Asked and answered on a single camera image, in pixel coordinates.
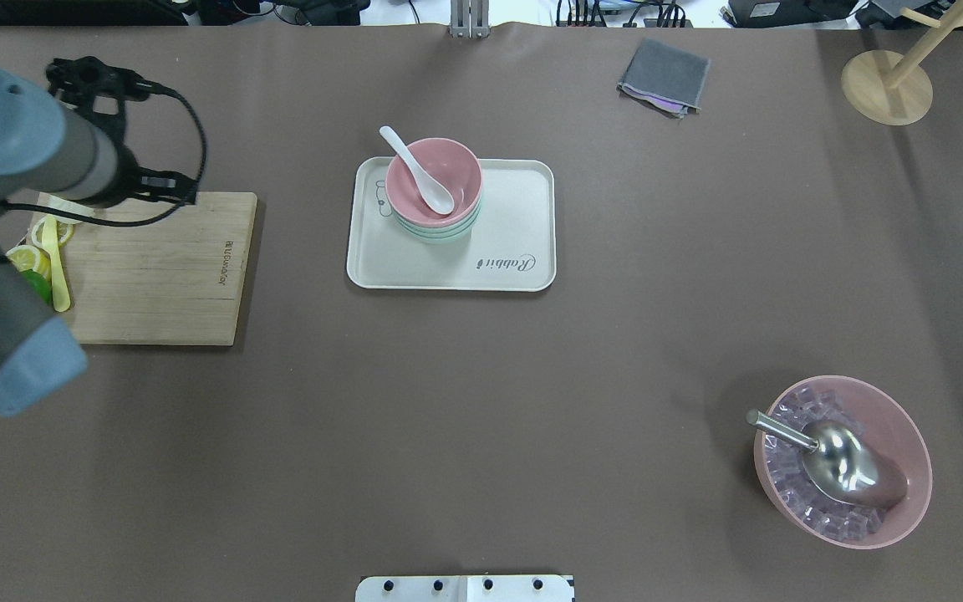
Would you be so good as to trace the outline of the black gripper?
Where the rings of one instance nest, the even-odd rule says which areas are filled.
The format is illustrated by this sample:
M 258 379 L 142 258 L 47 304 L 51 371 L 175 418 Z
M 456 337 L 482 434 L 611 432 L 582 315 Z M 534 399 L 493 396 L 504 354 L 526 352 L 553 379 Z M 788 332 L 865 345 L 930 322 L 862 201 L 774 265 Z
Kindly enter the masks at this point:
M 68 201 L 85 206 L 115 206 L 126 199 L 194 205 L 198 176 L 176 171 L 157 171 L 142 167 L 125 144 L 126 102 L 145 102 L 153 95 L 180 102 L 198 125 L 198 114 L 182 94 L 130 69 L 104 64 L 88 56 L 80 59 L 56 58 L 46 68 L 48 92 L 74 114 L 95 127 L 110 141 L 112 160 L 110 179 L 96 184 L 94 191 L 69 192 Z

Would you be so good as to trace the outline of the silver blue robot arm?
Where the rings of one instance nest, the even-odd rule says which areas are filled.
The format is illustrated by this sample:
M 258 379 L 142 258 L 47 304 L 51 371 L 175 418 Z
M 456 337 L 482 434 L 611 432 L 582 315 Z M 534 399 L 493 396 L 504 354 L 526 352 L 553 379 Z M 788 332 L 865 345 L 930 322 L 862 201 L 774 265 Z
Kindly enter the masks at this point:
M 209 145 L 199 132 L 194 176 L 141 166 L 125 142 L 126 104 L 168 85 L 87 56 L 56 58 L 35 84 L 0 68 L 0 217 L 16 211 L 102 227 L 145 227 L 197 201 Z M 88 357 L 68 325 L 0 243 L 0 416 L 15 416 L 76 380 Z

